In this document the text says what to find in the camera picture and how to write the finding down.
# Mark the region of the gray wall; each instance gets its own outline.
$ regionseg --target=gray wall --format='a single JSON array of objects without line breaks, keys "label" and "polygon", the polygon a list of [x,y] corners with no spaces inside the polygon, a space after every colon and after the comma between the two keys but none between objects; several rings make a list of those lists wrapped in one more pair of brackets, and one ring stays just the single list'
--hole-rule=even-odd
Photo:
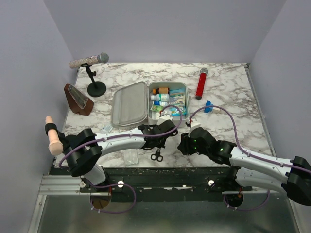
[{"label": "gray wall", "polygon": [[[287,0],[250,66],[279,157],[311,163],[311,1]],[[297,205],[310,232],[311,207]]]},{"label": "gray wall", "polygon": [[75,59],[251,62],[285,0],[44,0]]},{"label": "gray wall", "polygon": [[46,115],[62,126],[72,56],[42,0],[1,1],[0,232],[27,232],[52,162]]}]

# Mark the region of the open box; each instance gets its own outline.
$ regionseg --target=open box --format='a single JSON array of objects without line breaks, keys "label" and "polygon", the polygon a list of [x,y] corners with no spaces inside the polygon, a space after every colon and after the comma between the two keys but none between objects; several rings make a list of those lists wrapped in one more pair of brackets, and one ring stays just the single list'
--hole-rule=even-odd
[{"label": "open box", "polygon": [[190,116],[189,95],[187,86],[181,82],[152,82],[149,85],[145,82],[138,82],[119,89],[113,96],[111,125],[113,127],[132,125],[140,123],[146,118],[148,119],[148,124],[156,124],[157,120],[151,118],[150,108],[152,101],[150,100],[150,96],[152,95],[152,89],[160,87],[168,87],[170,90],[185,89],[187,113],[182,116],[173,117],[173,123],[175,125],[179,122],[180,117],[182,117],[182,124],[180,126],[185,126],[185,122]]}]

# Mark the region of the marble tabletop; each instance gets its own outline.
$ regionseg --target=marble tabletop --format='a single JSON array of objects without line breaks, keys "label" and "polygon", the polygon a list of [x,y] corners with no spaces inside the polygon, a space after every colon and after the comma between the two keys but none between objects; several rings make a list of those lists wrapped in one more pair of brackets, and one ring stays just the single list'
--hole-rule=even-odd
[{"label": "marble tabletop", "polygon": [[[203,98],[197,100],[195,99],[195,92],[199,72],[204,67],[208,69],[205,90]],[[205,106],[207,100],[224,107],[233,115],[236,121],[241,145],[256,152],[272,155],[243,64],[111,63],[93,65],[91,70],[97,73],[95,80],[100,80],[106,84],[107,91],[101,97],[90,97],[87,94],[87,86],[91,80],[84,68],[79,69],[75,86],[94,101],[94,108],[89,116],[77,115],[69,110],[64,128],[65,135],[78,134],[85,128],[91,128],[94,133],[98,133],[105,122],[110,122],[112,98],[118,89],[139,81],[145,81],[146,83],[173,81],[183,82],[187,85],[190,111],[192,113]],[[232,122],[225,113],[204,113],[201,111],[196,115],[196,118],[201,122],[201,126],[209,130],[217,140],[235,142]],[[135,126],[137,125],[113,128],[111,133],[127,131]],[[166,148],[161,150],[161,155],[164,157],[162,162],[150,159],[151,154],[156,151],[156,149],[153,149],[137,150],[137,164],[126,165],[124,155],[128,156],[127,150],[102,156],[97,164],[103,167],[222,166],[214,163],[204,155],[183,155],[177,149],[177,146],[180,143],[181,133],[186,130],[186,127],[180,128],[177,136],[167,139]],[[62,156],[57,157],[56,167]]]}]

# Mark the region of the container lid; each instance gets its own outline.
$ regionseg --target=container lid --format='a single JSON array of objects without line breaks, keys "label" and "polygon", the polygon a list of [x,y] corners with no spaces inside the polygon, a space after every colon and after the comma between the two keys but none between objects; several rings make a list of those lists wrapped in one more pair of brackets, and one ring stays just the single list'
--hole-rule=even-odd
[{"label": "container lid", "polygon": [[111,125],[126,126],[142,122],[147,117],[148,91],[145,82],[123,87],[112,99]]}]

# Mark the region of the black stand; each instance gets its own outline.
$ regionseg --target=black stand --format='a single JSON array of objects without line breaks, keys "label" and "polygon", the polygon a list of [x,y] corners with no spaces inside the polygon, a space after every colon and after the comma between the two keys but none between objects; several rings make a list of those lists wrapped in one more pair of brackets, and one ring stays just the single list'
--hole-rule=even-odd
[{"label": "black stand", "polygon": [[86,69],[88,76],[91,78],[92,83],[87,87],[87,92],[92,97],[99,97],[105,94],[107,88],[106,85],[101,81],[94,81],[94,76],[96,76],[96,72],[92,72],[88,63],[84,63],[81,65]]}]

